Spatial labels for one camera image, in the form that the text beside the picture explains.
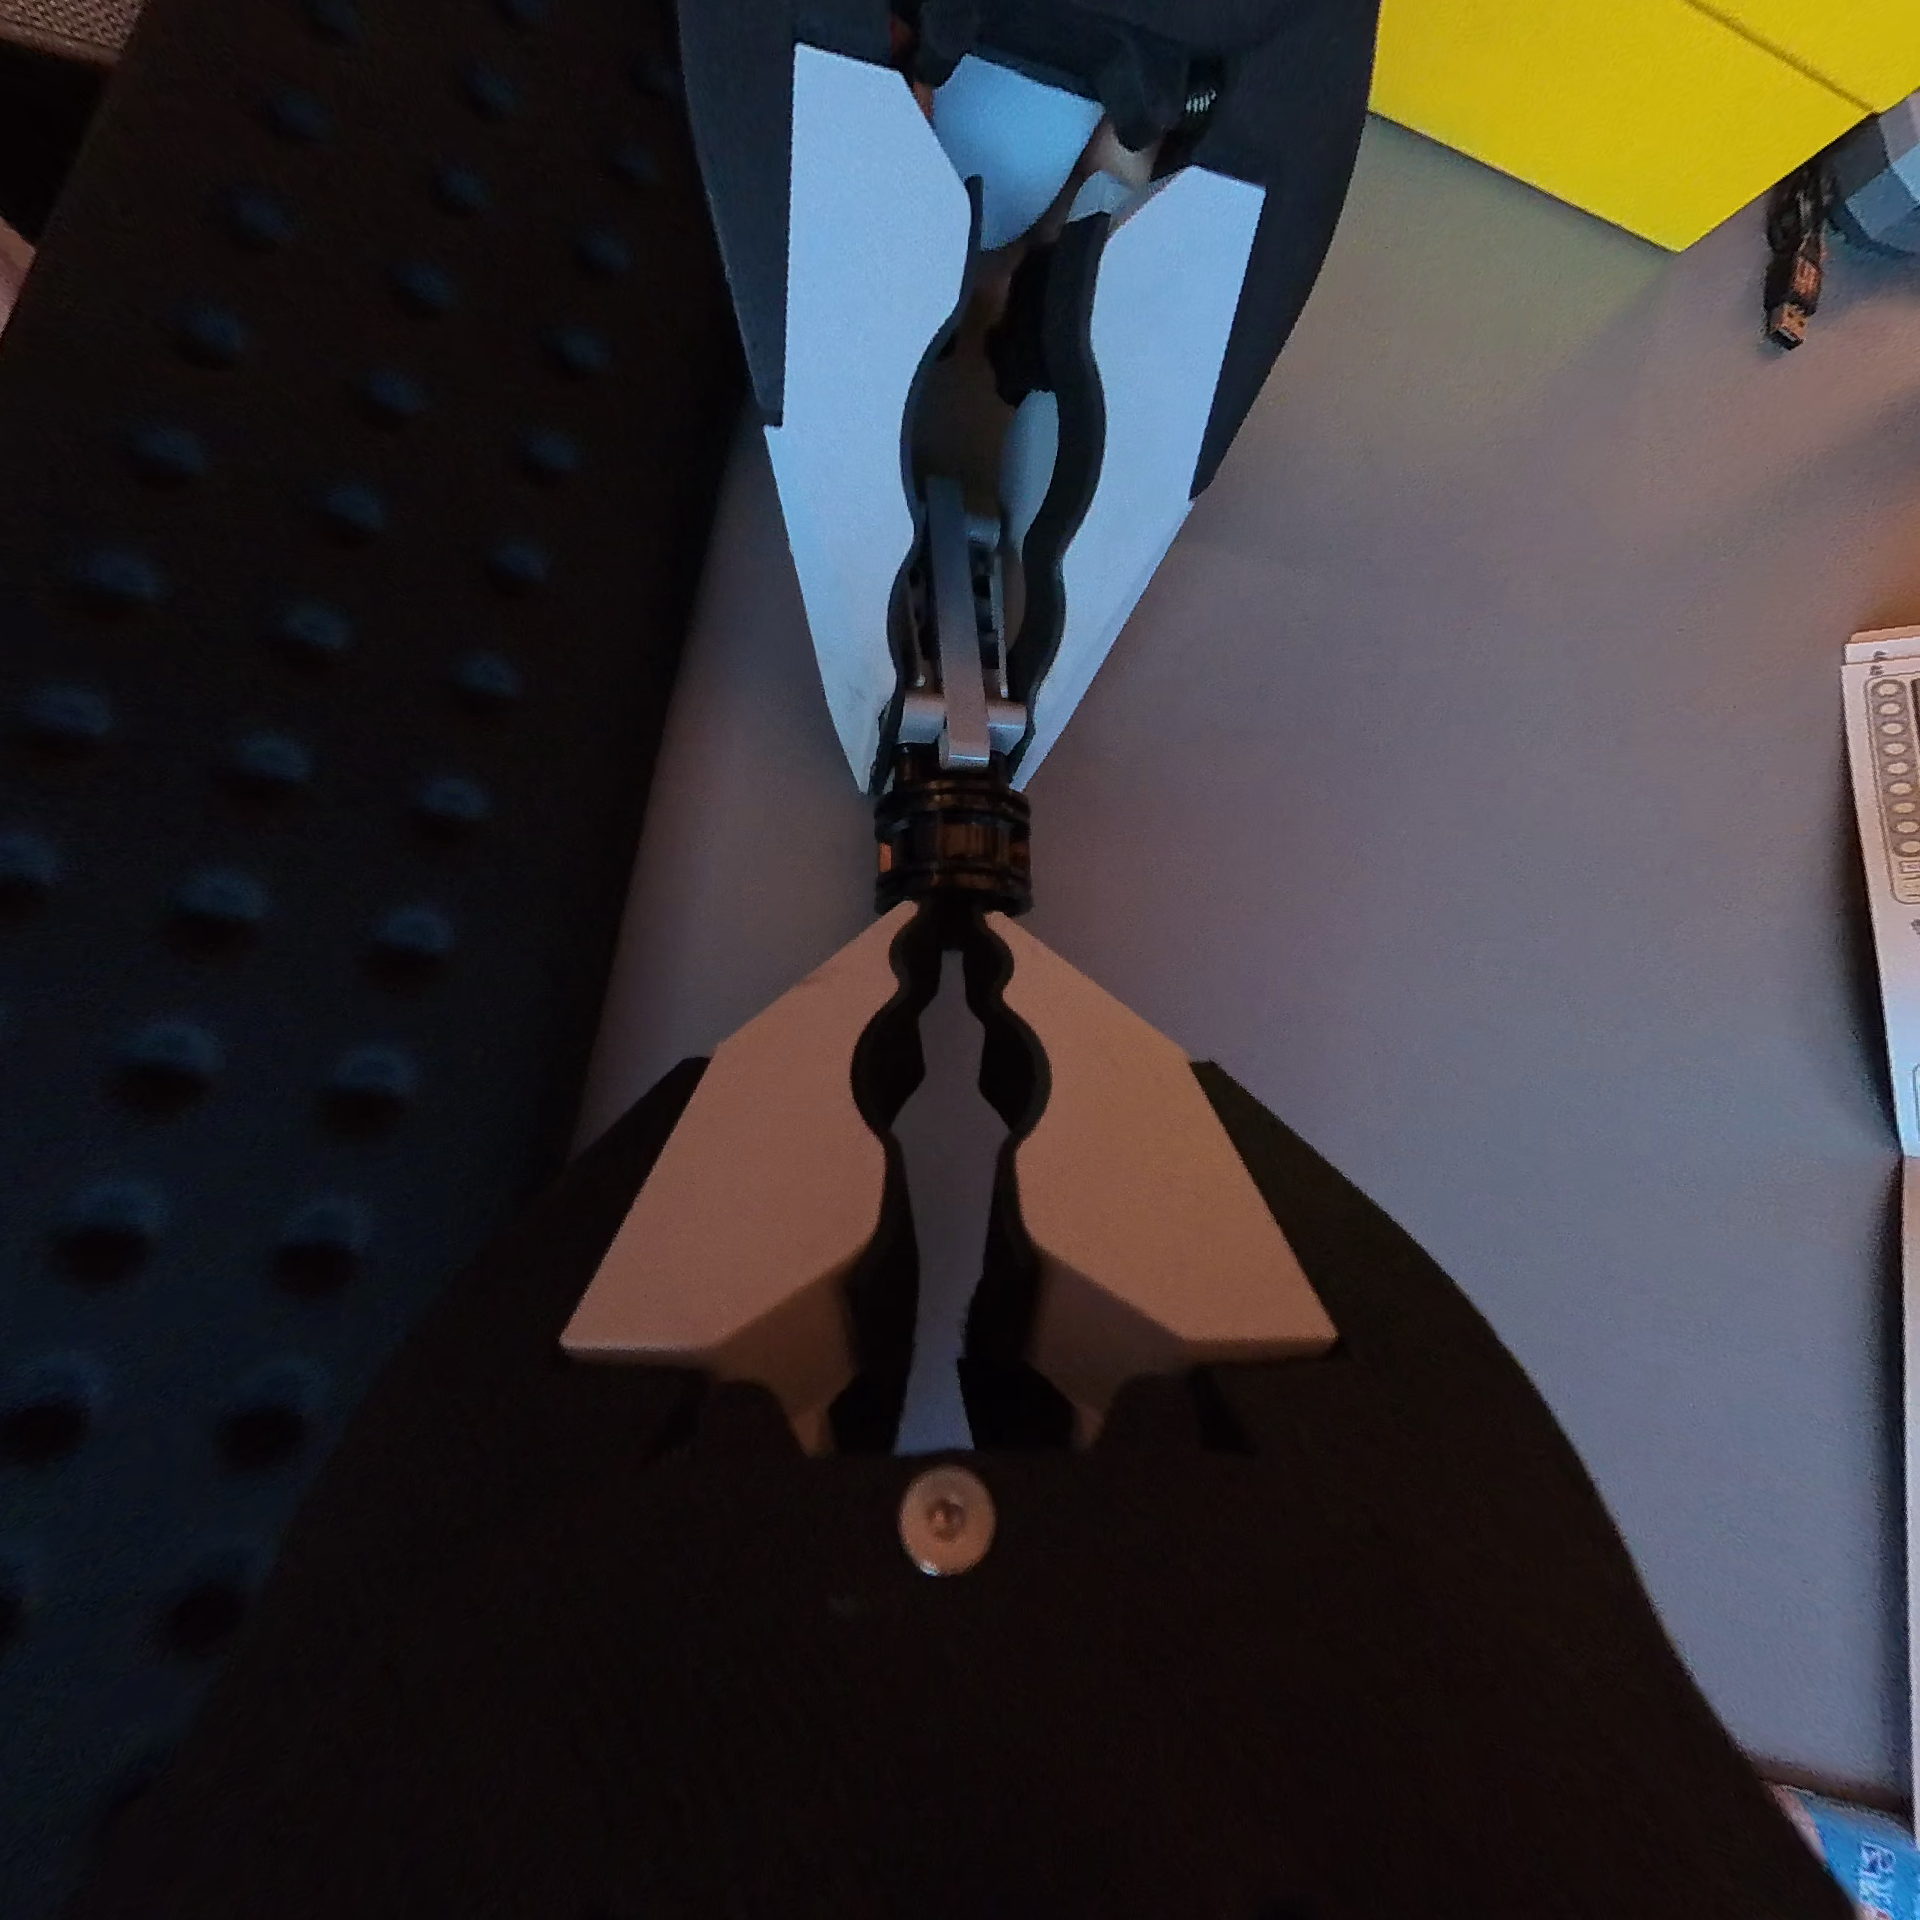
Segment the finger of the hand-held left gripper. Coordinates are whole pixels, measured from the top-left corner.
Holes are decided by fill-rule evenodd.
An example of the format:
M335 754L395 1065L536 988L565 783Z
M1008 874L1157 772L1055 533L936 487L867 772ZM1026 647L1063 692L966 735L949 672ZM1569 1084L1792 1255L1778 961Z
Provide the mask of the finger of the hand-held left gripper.
M1034 375L1001 450L1023 610L1011 783L1065 732L1191 511L1193 477L1263 193L1184 167L1137 194L1087 180L1003 317L1006 373Z
M766 443L831 728L870 795L913 682L912 420L969 296L981 185L886 65L800 43L791 116L783 404Z

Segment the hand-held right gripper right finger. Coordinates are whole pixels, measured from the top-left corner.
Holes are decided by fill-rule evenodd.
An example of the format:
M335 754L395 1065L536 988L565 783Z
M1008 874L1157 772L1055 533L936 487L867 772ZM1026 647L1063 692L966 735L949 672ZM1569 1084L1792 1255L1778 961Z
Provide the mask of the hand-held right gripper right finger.
M1328 1355L1334 1324L1184 1049L1011 919L981 930L983 1016L1026 1093L998 1202L1014 1292L977 1288L966 1360L1043 1381L1087 1447L1131 1381Z

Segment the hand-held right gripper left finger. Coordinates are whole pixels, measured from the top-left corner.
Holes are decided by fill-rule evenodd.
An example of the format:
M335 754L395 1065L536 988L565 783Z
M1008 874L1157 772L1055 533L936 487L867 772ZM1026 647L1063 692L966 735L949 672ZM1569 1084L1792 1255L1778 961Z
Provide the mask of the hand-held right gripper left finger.
M918 1317L895 1119L941 933L898 906L709 1059L560 1344L769 1391L807 1451L891 1451Z

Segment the grey toy brick assembly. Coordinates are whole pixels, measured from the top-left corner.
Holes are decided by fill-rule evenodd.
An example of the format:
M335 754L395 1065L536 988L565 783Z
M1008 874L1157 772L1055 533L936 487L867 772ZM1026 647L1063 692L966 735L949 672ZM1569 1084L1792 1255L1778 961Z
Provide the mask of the grey toy brick assembly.
M1011 697L1001 523L971 513L957 481L923 485L923 523L907 568L904 659L895 743L927 748L949 770L1010 770L1026 732Z

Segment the black toy wheel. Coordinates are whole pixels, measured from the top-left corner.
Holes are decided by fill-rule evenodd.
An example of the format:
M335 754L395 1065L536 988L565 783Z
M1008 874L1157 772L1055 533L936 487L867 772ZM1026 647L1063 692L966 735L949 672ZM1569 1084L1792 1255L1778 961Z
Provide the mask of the black toy wheel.
M955 899L1022 917L1032 906L1030 807L998 764L903 760L872 809L872 909Z

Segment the grey desk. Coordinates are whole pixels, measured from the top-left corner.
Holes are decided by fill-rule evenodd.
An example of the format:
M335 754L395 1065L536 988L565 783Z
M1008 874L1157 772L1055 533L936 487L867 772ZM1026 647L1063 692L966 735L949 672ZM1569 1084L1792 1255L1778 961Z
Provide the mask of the grey desk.
M1839 650L1915 623L1915 265L1759 339L1386 124L1032 783L1030 930L1474 1298L1755 1755L1904 1797L1899 1152Z

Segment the yellow cardboard box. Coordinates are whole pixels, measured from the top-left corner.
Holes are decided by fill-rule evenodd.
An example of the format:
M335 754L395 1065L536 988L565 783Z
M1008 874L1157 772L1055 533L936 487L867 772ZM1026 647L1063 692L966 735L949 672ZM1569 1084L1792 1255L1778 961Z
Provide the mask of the yellow cardboard box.
M1370 111L1679 251L1915 82L1915 3L1382 3Z

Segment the grey faceted object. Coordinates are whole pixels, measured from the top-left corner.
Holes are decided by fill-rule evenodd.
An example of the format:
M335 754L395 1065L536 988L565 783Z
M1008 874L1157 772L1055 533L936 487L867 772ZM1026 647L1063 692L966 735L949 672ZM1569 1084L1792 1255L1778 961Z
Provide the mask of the grey faceted object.
M1915 97L1863 121L1830 149L1830 220L1861 250L1918 259Z

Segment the black perforated panel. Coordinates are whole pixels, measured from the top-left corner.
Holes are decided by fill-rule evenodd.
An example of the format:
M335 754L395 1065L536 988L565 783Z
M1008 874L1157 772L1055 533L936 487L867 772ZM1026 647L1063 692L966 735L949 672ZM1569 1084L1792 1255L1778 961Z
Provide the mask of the black perforated panel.
M672 5L5 52L5 1915L560 1163L741 395Z

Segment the white printed paper sheet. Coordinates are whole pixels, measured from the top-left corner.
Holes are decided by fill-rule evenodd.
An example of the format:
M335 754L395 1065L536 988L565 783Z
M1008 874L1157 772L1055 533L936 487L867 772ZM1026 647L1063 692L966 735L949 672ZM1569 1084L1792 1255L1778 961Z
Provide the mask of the white printed paper sheet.
M1841 650L1839 705L1901 1155L1894 1410L1904 1469L1907 1762L1918 1762L1918 628L1854 635Z

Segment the blue illustrated booklet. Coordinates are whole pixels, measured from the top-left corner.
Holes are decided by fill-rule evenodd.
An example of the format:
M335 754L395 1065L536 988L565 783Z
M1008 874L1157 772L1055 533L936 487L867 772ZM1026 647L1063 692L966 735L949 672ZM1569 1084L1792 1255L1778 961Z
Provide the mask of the blue illustrated booklet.
M1899 1817L1773 1784L1773 1800L1861 1917L1918 1917L1918 1842Z

